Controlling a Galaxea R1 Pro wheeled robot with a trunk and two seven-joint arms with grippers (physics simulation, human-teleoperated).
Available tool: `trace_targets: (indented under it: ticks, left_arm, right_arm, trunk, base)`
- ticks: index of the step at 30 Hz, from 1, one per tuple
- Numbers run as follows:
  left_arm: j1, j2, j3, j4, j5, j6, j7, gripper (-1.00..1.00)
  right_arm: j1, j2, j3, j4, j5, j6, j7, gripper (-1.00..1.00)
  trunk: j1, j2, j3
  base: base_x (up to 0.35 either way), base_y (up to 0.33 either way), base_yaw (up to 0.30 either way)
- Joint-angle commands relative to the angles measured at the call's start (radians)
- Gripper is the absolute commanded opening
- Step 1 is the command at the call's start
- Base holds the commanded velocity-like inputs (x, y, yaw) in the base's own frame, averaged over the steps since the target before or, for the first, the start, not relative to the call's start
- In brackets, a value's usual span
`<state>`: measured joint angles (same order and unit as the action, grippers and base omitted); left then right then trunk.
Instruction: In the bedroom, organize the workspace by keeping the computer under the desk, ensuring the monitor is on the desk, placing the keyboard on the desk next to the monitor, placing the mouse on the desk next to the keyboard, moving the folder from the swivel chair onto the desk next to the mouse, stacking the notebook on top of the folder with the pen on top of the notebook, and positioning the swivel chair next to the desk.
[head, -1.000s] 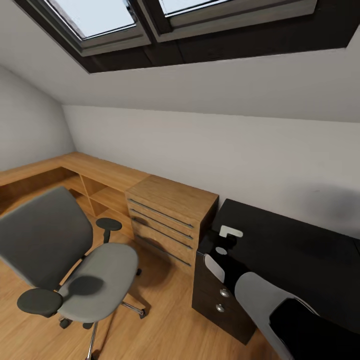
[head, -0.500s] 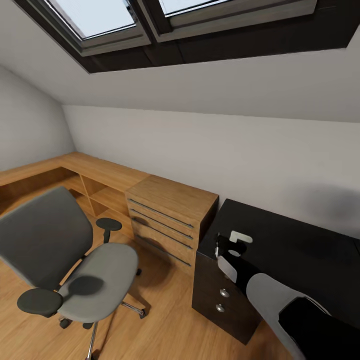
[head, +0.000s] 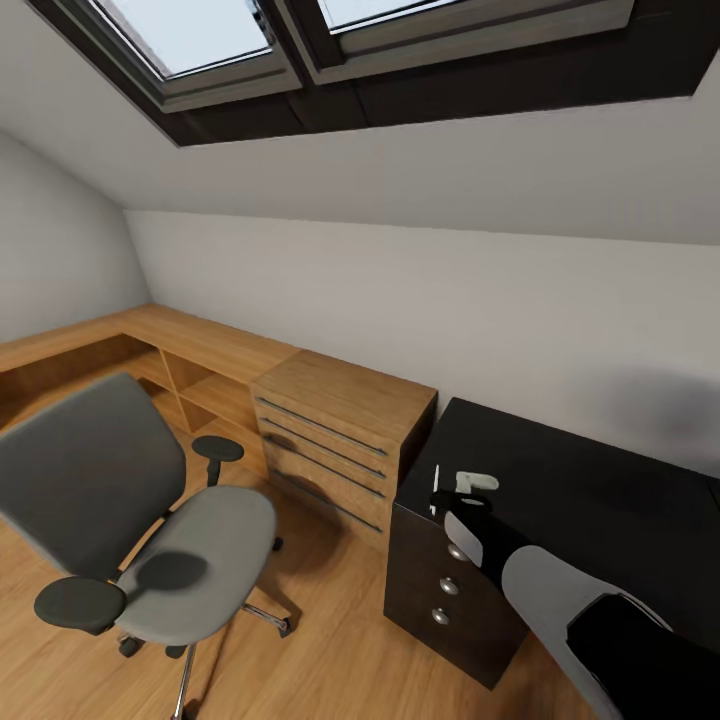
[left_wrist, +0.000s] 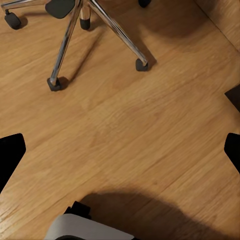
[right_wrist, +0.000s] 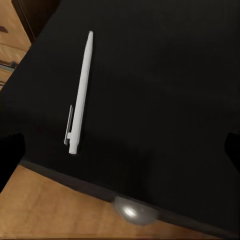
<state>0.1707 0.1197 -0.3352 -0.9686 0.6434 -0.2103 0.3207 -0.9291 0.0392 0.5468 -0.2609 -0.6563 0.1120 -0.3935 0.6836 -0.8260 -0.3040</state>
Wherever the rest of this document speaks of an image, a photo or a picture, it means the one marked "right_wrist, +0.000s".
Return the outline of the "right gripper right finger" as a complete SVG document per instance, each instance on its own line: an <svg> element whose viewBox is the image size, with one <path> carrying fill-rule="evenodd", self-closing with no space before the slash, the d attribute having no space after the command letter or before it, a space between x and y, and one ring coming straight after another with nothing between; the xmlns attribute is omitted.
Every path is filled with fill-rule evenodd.
<svg viewBox="0 0 240 240"><path fill-rule="evenodd" d="M229 133L225 141L224 151L240 173L240 135Z"/></svg>

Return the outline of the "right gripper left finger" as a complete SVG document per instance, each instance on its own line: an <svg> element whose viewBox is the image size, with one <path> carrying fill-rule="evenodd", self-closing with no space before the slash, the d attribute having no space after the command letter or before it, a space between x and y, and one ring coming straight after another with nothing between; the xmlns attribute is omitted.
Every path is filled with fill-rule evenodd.
<svg viewBox="0 0 240 240"><path fill-rule="evenodd" d="M21 133L0 138L0 193L26 152Z"/></svg>

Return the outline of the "pen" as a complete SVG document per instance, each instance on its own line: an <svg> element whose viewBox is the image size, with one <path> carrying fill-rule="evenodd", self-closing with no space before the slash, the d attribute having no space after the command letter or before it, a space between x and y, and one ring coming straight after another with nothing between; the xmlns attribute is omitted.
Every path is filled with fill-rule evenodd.
<svg viewBox="0 0 240 240"><path fill-rule="evenodd" d="M70 154L77 154L77 147L80 141L80 134L81 134L81 127L82 127L82 120L84 114L84 107L85 107L85 100L86 100L86 93L87 93L87 86L88 86L88 79L89 79L89 72L90 72L90 65L92 59L92 51L93 51L93 36L94 32L90 31L82 62L72 128L70 132L71 120L73 115L73 106L70 105L70 111L68 116L67 128L65 133L64 144L67 145L68 139L70 139L69 144L69 153Z"/></svg>

